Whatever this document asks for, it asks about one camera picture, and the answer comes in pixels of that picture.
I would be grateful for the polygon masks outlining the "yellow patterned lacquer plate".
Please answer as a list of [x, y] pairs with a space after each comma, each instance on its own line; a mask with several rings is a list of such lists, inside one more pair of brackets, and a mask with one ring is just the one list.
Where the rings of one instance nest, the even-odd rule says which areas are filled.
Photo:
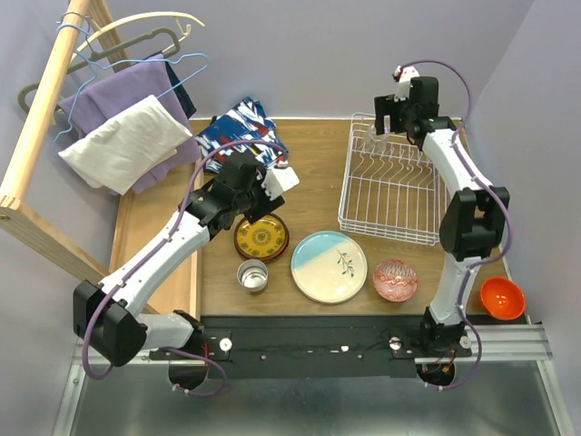
[[238, 222], [234, 232], [234, 247], [244, 259], [269, 263], [286, 251], [290, 232], [277, 214], [267, 214], [254, 224], [247, 219]]

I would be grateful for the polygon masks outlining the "white wire dish rack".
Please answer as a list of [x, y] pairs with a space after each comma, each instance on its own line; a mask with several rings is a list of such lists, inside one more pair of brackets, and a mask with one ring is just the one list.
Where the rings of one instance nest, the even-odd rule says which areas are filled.
[[362, 150], [370, 114], [350, 118], [338, 221], [343, 232], [427, 246], [439, 244], [450, 195], [433, 163], [403, 134], [389, 133], [377, 156]]

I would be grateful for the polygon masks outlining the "clear drinking glass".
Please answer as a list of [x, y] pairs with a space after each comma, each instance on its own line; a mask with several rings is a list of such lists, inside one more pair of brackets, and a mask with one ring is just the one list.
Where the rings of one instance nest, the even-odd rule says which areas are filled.
[[389, 132], [378, 134], [375, 124], [372, 123], [364, 136], [362, 150], [371, 155], [383, 156], [389, 148]]

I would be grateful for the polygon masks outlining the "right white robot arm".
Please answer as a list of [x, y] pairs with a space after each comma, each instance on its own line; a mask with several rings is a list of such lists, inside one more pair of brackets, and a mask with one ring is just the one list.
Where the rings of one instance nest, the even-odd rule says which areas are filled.
[[443, 352], [464, 334], [474, 281], [503, 237], [509, 193], [478, 170], [461, 143], [459, 126], [439, 115], [437, 78], [404, 67], [395, 81], [395, 94], [374, 99], [375, 131], [405, 134], [433, 164], [451, 196], [438, 230], [444, 269], [419, 327], [421, 349]]

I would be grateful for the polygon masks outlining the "metal cup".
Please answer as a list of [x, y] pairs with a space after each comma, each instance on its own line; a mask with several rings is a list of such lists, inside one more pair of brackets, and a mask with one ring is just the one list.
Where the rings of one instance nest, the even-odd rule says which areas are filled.
[[236, 276], [240, 286], [250, 295], [262, 293], [269, 277], [267, 265], [256, 259], [244, 261], [239, 266]]

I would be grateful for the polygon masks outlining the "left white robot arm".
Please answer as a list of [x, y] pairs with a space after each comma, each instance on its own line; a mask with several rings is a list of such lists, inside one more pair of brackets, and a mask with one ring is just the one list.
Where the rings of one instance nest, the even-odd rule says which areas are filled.
[[200, 323], [184, 311], [143, 313], [158, 287], [192, 254], [244, 216], [255, 223], [284, 203], [299, 178], [289, 166], [267, 168], [234, 151], [220, 173], [190, 191], [162, 229], [125, 265], [74, 290], [74, 331], [86, 350], [121, 367], [142, 350], [184, 347]]

